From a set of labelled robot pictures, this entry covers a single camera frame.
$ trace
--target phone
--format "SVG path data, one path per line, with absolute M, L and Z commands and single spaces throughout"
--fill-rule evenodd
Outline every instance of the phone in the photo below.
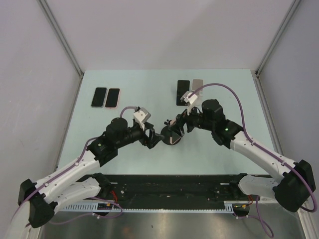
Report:
M 199 87 L 202 87 L 204 85 L 204 80 L 201 80 L 201 79 L 194 79 L 193 80 L 193 83 L 192 83 L 192 86 L 191 86 L 191 90 L 192 91 L 195 91 L 197 90 Z M 196 95 L 197 96 L 200 96 L 201 93 L 202 93 L 203 89 L 196 92 Z
M 178 80 L 177 81 L 177 92 L 176 92 L 176 105 L 177 106 L 187 106 L 185 101 L 182 101 L 180 98 L 185 94 L 186 91 L 189 91 L 190 81 Z
M 106 97 L 105 107 L 109 109 L 116 108 L 118 106 L 119 95 L 119 88 L 110 88 L 108 91 L 108 96 Z
M 105 87 L 97 87 L 93 96 L 91 106 L 94 108 L 102 108 L 106 96 Z

